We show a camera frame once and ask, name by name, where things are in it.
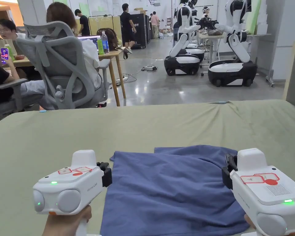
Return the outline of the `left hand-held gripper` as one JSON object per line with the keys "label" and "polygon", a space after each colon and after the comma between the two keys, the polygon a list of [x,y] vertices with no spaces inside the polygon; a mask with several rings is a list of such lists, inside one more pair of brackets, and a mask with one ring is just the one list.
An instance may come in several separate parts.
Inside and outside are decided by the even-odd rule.
{"label": "left hand-held gripper", "polygon": [[[79,150],[64,167],[38,180],[33,186],[35,211],[47,215],[76,215],[112,184],[108,162],[97,162],[94,150]],[[82,220],[75,236],[87,235]]]}

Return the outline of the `person's right hand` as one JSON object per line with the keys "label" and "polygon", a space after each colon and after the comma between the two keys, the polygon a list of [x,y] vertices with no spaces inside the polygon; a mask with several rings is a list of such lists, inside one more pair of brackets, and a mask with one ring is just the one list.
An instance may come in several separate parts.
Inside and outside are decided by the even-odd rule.
{"label": "person's right hand", "polygon": [[247,214],[244,215],[244,219],[249,224],[250,228],[253,228],[254,230],[256,230],[254,223],[251,221],[251,219],[249,218]]}

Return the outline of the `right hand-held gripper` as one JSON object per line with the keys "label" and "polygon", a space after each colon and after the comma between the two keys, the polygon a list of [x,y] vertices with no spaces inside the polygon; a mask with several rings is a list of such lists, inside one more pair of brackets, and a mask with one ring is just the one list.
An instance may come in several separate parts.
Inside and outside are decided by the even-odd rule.
{"label": "right hand-held gripper", "polygon": [[225,158],[223,183],[256,227],[246,236],[295,236],[295,181],[267,165],[257,148]]}

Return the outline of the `person's left hand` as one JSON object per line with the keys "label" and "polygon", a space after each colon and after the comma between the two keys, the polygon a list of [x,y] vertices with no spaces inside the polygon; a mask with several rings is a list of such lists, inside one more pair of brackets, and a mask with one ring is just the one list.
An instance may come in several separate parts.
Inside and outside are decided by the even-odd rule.
{"label": "person's left hand", "polygon": [[90,205],[76,215],[48,215],[42,236],[75,236],[80,222],[91,218]]}

